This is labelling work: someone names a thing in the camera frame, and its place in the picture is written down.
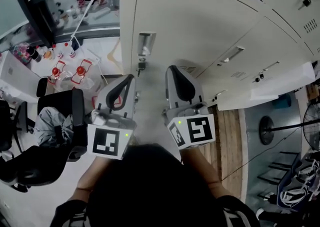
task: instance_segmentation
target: locker handle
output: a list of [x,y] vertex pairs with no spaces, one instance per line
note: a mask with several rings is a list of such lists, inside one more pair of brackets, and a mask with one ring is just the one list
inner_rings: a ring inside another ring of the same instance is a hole
[[138,37],[138,56],[146,57],[151,55],[153,45],[155,43],[155,32],[139,32]]
[[221,63],[228,63],[230,60],[232,60],[232,58],[236,57],[236,56],[237,56],[238,54],[240,54],[243,50],[245,50],[244,47],[242,47],[242,46],[237,46],[237,47],[236,47],[236,52],[235,52],[233,55],[231,55],[231,56],[227,57],[226,59],[222,60]]

